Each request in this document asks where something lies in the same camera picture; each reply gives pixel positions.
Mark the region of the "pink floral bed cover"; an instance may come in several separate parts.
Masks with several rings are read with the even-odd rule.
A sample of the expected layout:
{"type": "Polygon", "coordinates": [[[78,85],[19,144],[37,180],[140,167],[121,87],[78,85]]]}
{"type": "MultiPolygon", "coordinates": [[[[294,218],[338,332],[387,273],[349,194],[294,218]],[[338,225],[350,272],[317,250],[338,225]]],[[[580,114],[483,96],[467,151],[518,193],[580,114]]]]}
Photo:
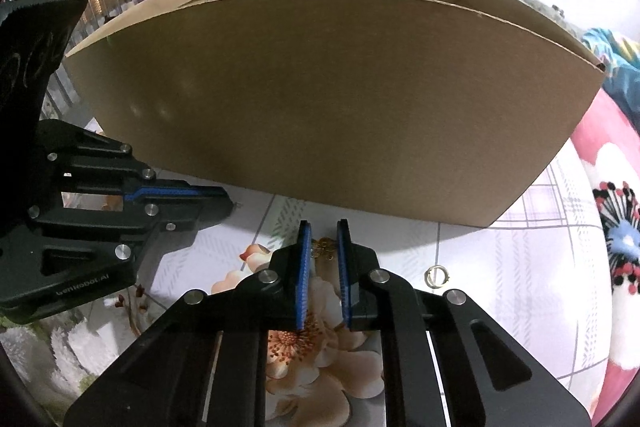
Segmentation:
{"type": "Polygon", "coordinates": [[[591,185],[610,270],[612,336],[593,410],[598,425],[639,374],[639,135],[599,91],[570,139],[591,185]]]}

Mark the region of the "brown cardboard box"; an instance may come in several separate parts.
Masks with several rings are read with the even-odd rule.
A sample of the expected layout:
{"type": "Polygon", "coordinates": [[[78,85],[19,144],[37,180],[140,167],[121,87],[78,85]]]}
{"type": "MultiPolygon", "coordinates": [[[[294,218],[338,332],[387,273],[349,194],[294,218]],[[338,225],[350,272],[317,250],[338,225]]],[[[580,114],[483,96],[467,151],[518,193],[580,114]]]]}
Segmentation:
{"type": "Polygon", "coordinates": [[[471,227],[541,174],[604,77],[521,0],[145,0],[64,66],[156,167],[471,227]]]}

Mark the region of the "blue patterned blanket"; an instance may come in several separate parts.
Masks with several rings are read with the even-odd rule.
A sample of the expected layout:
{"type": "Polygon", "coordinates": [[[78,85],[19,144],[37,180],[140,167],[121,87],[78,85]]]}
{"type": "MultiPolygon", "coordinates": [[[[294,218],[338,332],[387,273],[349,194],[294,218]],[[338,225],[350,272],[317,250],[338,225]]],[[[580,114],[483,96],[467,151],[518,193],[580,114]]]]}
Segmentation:
{"type": "Polygon", "coordinates": [[[605,67],[603,90],[639,127],[639,43],[604,28],[588,29],[582,43],[605,67]]]}

